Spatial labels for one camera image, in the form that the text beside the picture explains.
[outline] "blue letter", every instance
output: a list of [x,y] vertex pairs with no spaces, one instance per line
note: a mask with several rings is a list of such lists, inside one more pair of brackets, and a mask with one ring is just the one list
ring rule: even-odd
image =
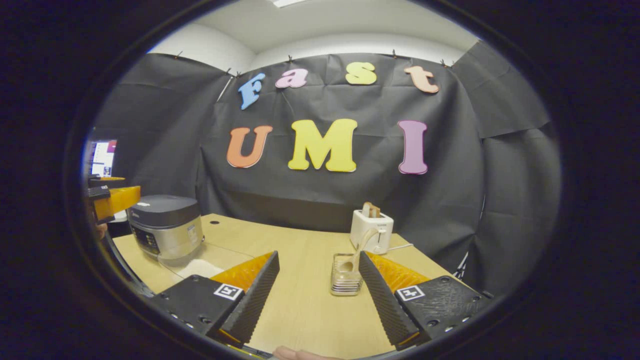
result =
[[257,74],[253,79],[247,81],[243,86],[240,86],[238,92],[242,94],[242,106],[240,110],[244,110],[253,104],[258,99],[257,92],[262,89],[262,83],[260,80],[264,79],[264,73]]

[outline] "foam letter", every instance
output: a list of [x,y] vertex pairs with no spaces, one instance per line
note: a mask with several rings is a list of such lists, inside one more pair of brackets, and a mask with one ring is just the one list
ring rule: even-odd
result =
[[352,172],[356,170],[356,163],[351,159],[351,141],[353,130],[358,123],[351,119],[338,119],[331,124],[324,137],[320,135],[313,120],[298,120],[291,124],[296,131],[296,142],[293,148],[293,159],[289,162],[289,168],[294,170],[306,170],[309,162],[306,153],[319,169],[324,163],[329,151],[331,157],[326,162],[329,171]]
[[264,73],[257,74],[251,80],[247,81],[243,86],[238,88],[238,92],[242,94],[242,106],[240,110],[244,110],[258,99],[258,92],[262,89],[260,80],[264,79]]
[[307,80],[305,80],[305,78],[307,77],[308,73],[309,71],[307,71],[306,69],[293,69],[286,71],[284,74],[282,74],[284,78],[280,78],[278,79],[278,81],[276,81],[276,87],[299,88],[301,86],[304,86],[304,84],[307,83]]
[[243,156],[241,154],[244,136],[249,133],[249,128],[237,127],[231,130],[231,141],[229,141],[229,148],[227,150],[227,162],[229,162],[229,165],[241,168],[254,166],[262,157],[264,143],[267,140],[267,134],[270,133],[271,130],[273,130],[273,128],[267,125],[258,126],[253,130],[255,133],[255,142],[253,143],[253,151],[249,156]]
[[424,174],[427,172],[427,164],[422,159],[422,134],[427,125],[412,120],[398,122],[398,126],[404,132],[404,159],[398,170],[403,174]]
[[347,74],[345,78],[349,84],[371,85],[378,78],[373,72],[376,68],[372,63],[350,63],[347,65]]
[[430,92],[432,94],[437,93],[439,88],[437,85],[431,84],[429,78],[433,77],[433,74],[423,70],[420,66],[408,67],[404,70],[407,74],[411,74],[411,80],[418,89],[424,92]]

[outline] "ceiling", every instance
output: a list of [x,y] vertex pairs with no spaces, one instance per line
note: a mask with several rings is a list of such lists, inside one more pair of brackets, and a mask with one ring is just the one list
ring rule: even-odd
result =
[[453,22],[407,0],[309,0],[284,8],[268,0],[240,0],[196,23],[226,33],[255,53],[339,33],[405,35],[461,51],[477,40]]

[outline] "table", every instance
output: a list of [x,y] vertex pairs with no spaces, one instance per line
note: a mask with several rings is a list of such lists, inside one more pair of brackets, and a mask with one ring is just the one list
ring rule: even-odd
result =
[[[202,231],[205,243],[197,259],[214,265],[203,268],[205,272],[216,267],[219,272],[278,251],[280,273],[248,346],[272,352],[284,345],[344,359],[395,349],[385,335],[366,284],[353,297],[336,297],[329,292],[333,254],[354,252],[348,233],[289,229],[215,214],[202,216]],[[181,276],[190,275],[184,273],[184,265],[164,266],[146,255],[133,235],[113,241],[131,269],[156,293],[178,283]],[[407,243],[393,234],[390,247]],[[384,257],[430,279],[450,275],[414,247],[391,250]]]

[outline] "white wall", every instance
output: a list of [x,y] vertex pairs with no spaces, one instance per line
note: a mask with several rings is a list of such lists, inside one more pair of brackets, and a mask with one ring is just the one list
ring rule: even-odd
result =
[[448,65],[452,61],[458,61],[464,54],[462,50],[419,38],[391,34],[350,33],[310,38],[263,51],[251,61],[248,70],[287,61],[288,55],[295,59],[341,53],[391,54],[393,49],[400,56],[438,63],[444,59]]
[[231,74],[245,72],[255,53],[236,39],[207,26],[189,24],[157,44],[149,53],[178,55],[209,64]]

